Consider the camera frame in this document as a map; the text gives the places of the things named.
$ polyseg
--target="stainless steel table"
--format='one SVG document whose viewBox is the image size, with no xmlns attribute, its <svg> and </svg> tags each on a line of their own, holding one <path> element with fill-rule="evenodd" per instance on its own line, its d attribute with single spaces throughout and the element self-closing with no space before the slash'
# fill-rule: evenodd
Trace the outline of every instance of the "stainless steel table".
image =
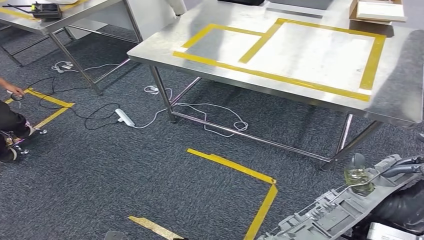
<svg viewBox="0 0 424 240">
<path fill-rule="evenodd" d="M 119 36 L 114 36 L 111 34 L 93 31 L 90 29 L 73 26 L 72 23 L 84 19 L 88 17 L 89 15 L 102 10 L 104 8 L 107 8 L 111 5 L 114 5 L 116 3 L 123 2 L 125 4 L 126 10 L 128 12 L 129 19 L 132 23 L 132 26 L 135 31 L 135 35 L 137 37 L 137 41 L 133 41 L 130 39 L 122 38 Z M 31 5 L 34 3 L 33 0 L 20 0 L 19 5 Z M 16 5 L 16 0 L 5 0 L 0 1 L 1 5 Z M 141 43 L 143 41 L 142 35 L 140 33 L 140 30 L 137 26 L 137 23 L 134 19 L 134 15 L 128 5 L 127 0 L 79 0 L 75 4 L 71 5 L 61 5 L 60 6 L 62 10 L 63 17 L 58 20 L 39 20 L 34 19 L 32 15 L 26 14 L 24 12 L 21 12 L 14 8 L 1 8 L 0 7 L 0 23 L 16 27 L 25 31 L 29 31 L 35 34 L 41 34 L 46 35 L 49 38 L 51 38 L 54 43 L 59 47 L 59 49 L 69 58 L 69 60 L 74 64 L 76 69 L 84 76 L 84 78 L 87 80 L 87 82 L 90 84 L 90 86 L 95 90 L 95 92 L 99 95 L 103 94 L 102 91 L 99 89 L 99 87 L 96 85 L 98 82 L 103 80 L 105 77 L 116 71 L 117 69 L 121 68 L 123 65 L 128 63 L 130 60 L 126 59 L 121 64 L 116 66 L 114 69 L 110 70 L 109 72 L 105 73 L 101 77 L 99 77 L 96 80 L 93 80 L 81 67 L 81 65 L 75 60 L 75 58 L 69 53 L 69 51 L 66 49 L 66 47 L 59 41 L 59 39 L 56 37 L 55 33 L 62 30 L 64 27 L 71 27 L 76 28 L 79 30 L 100 34 L 106 37 L 111 37 L 115 39 L 120 39 L 126 42 L 131 43 Z"/>
<path fill-rule="evenodd" d="M 335 2 L 320 16 L 205 0 L 128 55 L 151 65 L 171 122 L 199 122 L 321 160 L 328 170 L 383 123 L 410 128 L 423 110 L 423 31 L 350 22 L 351 1 Z M 157 67 L 198 77 L 168 100 Z M 347 113 L 336 154 L 320 156 L 175 111 L 201 78 Z M 374 122 L 345 146 L 353 115 Z"/>
</svg>

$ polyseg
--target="wheel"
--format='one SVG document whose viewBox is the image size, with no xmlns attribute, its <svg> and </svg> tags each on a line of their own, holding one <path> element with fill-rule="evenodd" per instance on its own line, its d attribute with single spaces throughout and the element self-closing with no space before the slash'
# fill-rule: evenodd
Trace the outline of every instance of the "wheel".
<svg viewBox="0 0 424 240">
<path fill-rule="evenodd" d="M 37 128 L 36 130 L 37 130 L 37 131 L 39 132 L 39 134 L 41 134 L 41 135 L 44 135 L 44 134 L 46 134 L 46 133 L 47 133 L 47 130 L 46 130 L 46 129 L 41 130 L 41 129 Z"/>
<path fill-rule="evenodd" d="M 21 155 L 27 155 L 30 151 L 28 149 L 25 149 L 20 152 Z"/>
</svg>

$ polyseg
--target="yellow tape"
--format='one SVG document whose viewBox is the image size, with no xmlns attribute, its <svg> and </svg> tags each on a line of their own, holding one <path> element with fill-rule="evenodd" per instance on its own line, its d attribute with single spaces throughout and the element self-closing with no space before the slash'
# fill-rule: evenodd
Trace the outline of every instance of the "yellow tape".
<svg viewBox="0 0 424 240">
<path fill-rule="evenodd" d="M 209 33 L 214 28 L 215 24 L 209 24 L 206 27 L 204 27 L 202 30 L 200 30 L 196 35 L 194 35 L 192 38 L 190 38 L 186 43 L 182 45 L 183 48 L 189 49 L 194 44 L 196 44 L 200 39 L 202 39 L 206 34 Z"/>
<path fill-rule="evenodd" d="M 12 98 L 7 99 L 6 101 L 4 101 L 5 104 L 10 104 L 11 102 L 13 102 L 14 100 Z"/>
<path fill-rule="evenodd" d="M 89 0 L 79 0 L 76 3 L 74 3 L 74 4 L 61 5 L 60 6 L 60 10 L 62 12 L 63 11 L 66 11 L 68 9 L 71 9 L 71 8 L 73 8 L 73 7 L 77 6 L 77 5 L 80 5 L 82 3 L 85 3 L 87 1 L 89 1 Z M 35 6 L 32 5 L 31 6 L 31 10 L 33 11 L 34 9 L 35 9 Z M 9 14 L 9 15 L 12 15 L 12 16 L 15 16 L 15 17 L 24 18 L 24 19 L 28 19 L 28 20 L 39 20 L 39 19 L 34 18 L 31 14 L 26 14 L 26 13 L 23 13 L 23 12 L 19 12 L 19 11 L 7 9 L 5 7 L 0 7 L 0 13 Z"/>
<path fill-rule="evenodd" d="M 240 58 L 239 62 L 247 64 L 254 55 L 268 42 L 270 38 L 278 31 L 281 24 L 272 25 L 268 31 Z"/>
<path fill-rule="evenodd" d="M 265 219 L 268 211 L 270 210 L 271 205 L 273 204 L 274 199 L 276 198 L 278 193 L 277 187 L 275 184 L 271 185 L 271 188 L 268 191 L 265 199 L 262 202 L 259 210 L 257 211 L 256 216 L 253 219 L 253 222 L 250 224 L 249 229 L 247 230 L 246 235 L 244 236 L 244 240 L 253 240 L 256 234 L 259 231 L 259 228 L 262 225 L 262 222 Z"/>
<path fill-rule="evenodd" d="M 365 90 L 373 89 L 374 79 L 376 77 L 377 68 L 379 67 L 380 57 L 382 55 L 386 37 L 381 35 L 374 39 L 371 52 L 369 53 L 368 61 L 363 70 L 362 80 L 359 88 Z"/>
<path fill-rule="evenodd" d="M 153 232 L 159 234 L 160 236 L 164 237 L 165 239 L 168 240 L 174 240 L 174 239 L 183 239 L 183 237 L 178 236 L 177 234 L 169 231 L 168 229 L 161 227 L 159 225 L 157 225 L 156 223 L 150 221 L 147 218 L 138 218 L 135 216 L 129 216 L 128 217 L 131 221 L 140 224 L 141 226 L 152 230 Z"/>
<path fill-rule="evenodd" d="M 231 26 L 224 26 L 224 25 L 218 25 L 211 23 L 204 27 L 202 30 L 200 30 L 196 35 L 194 35 L 192 38 L 190 38 L 186 43 L 182 45 L 183 48 L 189 49 L 194 44 L 196 44 L 200 39 L 202 39 L 204 36 L 206 36 L 212 29 L 220 29 L 220 30 L 226 30 L 231 32 L 237 32 L 242 34 L 249 34 L 249 35 L 256 35 L 256 36 L 263 36 L 265 33 L 258 32 L 258 31 L 251 31 Z"/>
<path fill-rule="evenodd" d="M 231 31 L 231 32 L 236 32 L 241 34 L 249 34 L 249 35 L 256 35 L 256 36 L 263 36 L 266 34 L 263 32 L 251 31 L 251 30 L 236 28 L 232 26 L 224 26 L 224 25 L 218 25 L 218 24 L 211 24 L 211 25 L 212 25 L 212 28 L 214 29 L 226 30 L 226 31 Z"/>
<path fill-rule="evenodd" d="M 41 121 L 39 124 L 35 126 L 35 128 L 41 128 L 42 126 L 50 123 L 53 119 L 57 118 L 59 115 L 63 114 L 68 108 L 72 107 L 74 104 L 71 104 L 69 107 L 62 107 L 61 109 L 57 110 L 55 113 L 50 115 L 48 118 Z"/>
<path fill-rule="evenodd" d="M 47 100 L 49 102 L 52 102 L 52 103 L 57 104 L 59 106 L 62 106 L 64 108 L 70 108 L 70 107 L 72 107 L 74 105 L 73 103 L 64 102 L 64 101 L 59 100 L 57 98 L 54 98 L 54 97 L 51 97 L 51 96 L 42 94 L 40 92 L 34 91 L 31 87 L 28 88 L 27 90 L 25 90 L 26 93 L 29 93 L 31 95 L 34 95 L 34 96 L 38 97 L 38 98 Z"/>
<path fill-rule="evenodd" d="M 297 86 L 301 86 L 301 87 L 305 87 L 305 88 L 315 89 L 315 90 L 323 91 L 323 92 L 326 92 L 326 93 L 331 93 L 331 94 L 336 94 L 336 95 L 340 95 L 340 96 L 344 96 L 344 97 L 348 97 L 348 98 L 358 99 L 358 100 L 365 101 L 365 102 L 368 102 L 370 100 L 370 96 L 366 95 L 366 94 L 362 94 L 362 93 L 358 93 L 358 92 L 354 92 L 354 91 L 348 91 L 348 90 L 335 88 L 335 87 L 331 87 L 331 86 L 326 86 L 326 85 L 322 85 L 322 84 L 318 84 L 318 83 L 303 81 L 303 80 L 300 80 L 300 79 L 280 76 L 280 75 L 267 73 L 267 72 L 263 72 L 263 71 L 233 66 L 233 65 L 229 65 L 229 64 L 226 64 L 226 63 L 223 63 L 223 62 L 218 62 L 218 61 L 213 60 L 213 59 L 209 59 L 209 58 L 205 58 L 205 57 L 201 57 L 201 56 L 196 56 L 196 55 L 188 54 L 188 53 L 185 53 L 185 52 L 174 51 L 173 55 L 175 57 L 187 59 L 187 60 L 198 62 L 198 63 L 201 63 L 201 64 L 207 64 L 207 65 L 220 67 L 220 68 L 224 68 L 224 69 L 239 71 L 239 72 L 246 73 L 246 74 L 252 74 L 252 75 L 256 75 L 256 76 L 267 78 L 267 79 L 277 80 L 277 81 L 280 81 L 280 82 L 285 82 L 285 83 L 289 83 L 289 84 L 293 84 L 293 85 L 297 85 Z"/>
<path fill-rule="evenodd" d="M 267 182 L 271 184 L 271 188 L 269 189 L 268 193 L 266 194 L 265 199 L 262 202 L 262 205 L 260 206 L 259 210 L 256 213 L 256 216 L 254 217 L 252 223 L 250 224 L 249 229 L 246 232 L 246 235 L 244 236 L 243 240 L 253 240 L 256 236 L 256 234 L 259 231 L 259 228 L 262 225 L 262 222 L 265 219 L 265 216 L 267 215 L 268 211 L 270 210 L 271 205 L 273 204 L 274 199 L 277 196 L 278 190 L 275 185 L 276 181 L 265 174 L 262 174 L 260 172 L 257 172 L 255 170 L 249 169 L 245 166 L 242 166 L 238 163 L 232 162 L 230 160 L 227 160 L 223 157 L 217 156 L 215 154 L 205 154 L 200 151 L 196 151 L 194 149 L 187 149 L 187 152 L 194 154 L 196 156 L 202 157 L 207 160 L 214 161 L 216 163 L 222 164 L 224 166 L 230 167 L 232 169 L 235 169 L 237 171 L 240 171 L 242 173 L 245 173 L 249 176 L 252 176 L 256 179 L 262 180 L 264 182 Z"/>
<path fill-rule="evenodd" d="M 62 11 L 66 11 L 66 10 L 68 10 L 68 9 L 71 9 L 71 8 L 73 8 L 73 7 L 75 7 L 75 6 L 77 6 L 77 5 L 80 5 L 80 4 L 82 4 L 82 3 L 85 3 L 85 2 L 87 2 L 87 1 L 89 1 L 89 0 L 79 0 L 79 1 L 77 1 L 76 3 L 74 3 L 74 4 L 68 4 L 68 5 L 65 5 L 65 6 L 60 6 L 60 10 L 62 10 Z"/>
<path fill-rule="evenodd" d="M 273 184 L 274 181 L 275 181 L 270 176 L 267 176 L 265 174 L 262 174 L 260 172 L 257 172 L 255 170 L 252 170 L 252 169 L 247 168 L 247 167 L 245 167 L 243 165 L 240 165 L 238 163 L 235 163 L 233 161 L 227 160 L 227 159 L 225 159 L 223 157 L 220 157 L 220 156 L 217 156 L 217 155 L 214 155 L 214 154 L 208 155 L 208 154 L 205 154 L 203 152 L 196 151 L 196 150 L 191 149 L 191 148 L 187 149 L 187 152 L 189 152 L 189 153 L 191 153 L 193 155 L 202 157 L 204 159 L 214 161 L 215 163 L 222 164 L 222 165 L 227 166 L 229 168 L 235 169 L 235 170 L 240 171 L 242 173 L 245 173 L 245 174 L 247 174 L 249 176 L 252 176 L 252 177 L 254 177 L 256 179 L 259 179 L 259 180 L 262 180 L 264 182 L 267 182 L 269 184 Z"/>
<path fill-rule="evenodd" d="M 337 32 L 342 32 L 342 33 L 347 33 L 347 34 L 362 35 L 362 36 L 368 36 L 368 37 L 374 37 L 374 38 L 382 36 L 380 34 L 370 33 L 370 32 L 366 32 L 366 31 L 358 31 L 358 30 L 340 28 L 340 27 L 335 27 L 335 26 L 320 25 L 320 24 L 311 23 L 311 22 L 296 21 L 296 20 L 284 19 L 284 18 L 279 18 L 276 23 L 280 24 L 280 25 L 283 24 L 283 23 L 291 23 L 291 24 L 303 25 L 303 26 L 307 26 L 307 27 L 327 29 L 327 30 L 332 30 L 332 31 L 337 31 Z"/>
</svg>

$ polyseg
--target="black pants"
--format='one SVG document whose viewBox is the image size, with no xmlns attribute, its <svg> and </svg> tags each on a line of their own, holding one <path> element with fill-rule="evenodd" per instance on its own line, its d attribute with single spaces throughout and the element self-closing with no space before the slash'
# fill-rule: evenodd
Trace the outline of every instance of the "black pants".
<svg viewBox="0 0 424 240">
<path fill-rule="evenodd" d="M 28 128 L 25 126 L 27 120 L 19 113 L 11 111 L 9 105 L 0 101 L 0 130 L 13 131 L 16 136 L 24 136 Z M 5 138 L 0 135 L 0 158 L 7 152 Z"/>
</svg>

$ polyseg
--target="metal tabletop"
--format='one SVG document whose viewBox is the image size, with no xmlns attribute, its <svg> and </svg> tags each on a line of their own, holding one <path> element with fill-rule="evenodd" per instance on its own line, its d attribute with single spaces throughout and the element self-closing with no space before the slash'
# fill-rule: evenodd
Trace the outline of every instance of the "metal tabletop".
<svg viewBox="0 0 424 240">
<path fill-rule="evenodd" d="M 128 55 L 401 127 L 420 123 L 424 31 L 349 21 L 351 1 L 335 2 L 320 16 L 205 0 Z"/>
<path fill-rule="evenodd" d="M 24 13 L 14 8 L 0 8 L 0 23 L 36 34 L 47 35 L 121 1 L 122 0 L 79 0 L 72 5 L 60 5 L 63 17 L 58 20 L 34 19 L 31 17 L 31 14 Z M 7 4 L 31 5 L 34 2 L 34 0 L 5 0 L 0 1 L 0 4 L 2 6 Z M 38 0 L 37 2 L 48 3 L 45 0 Z"/>
</svg>

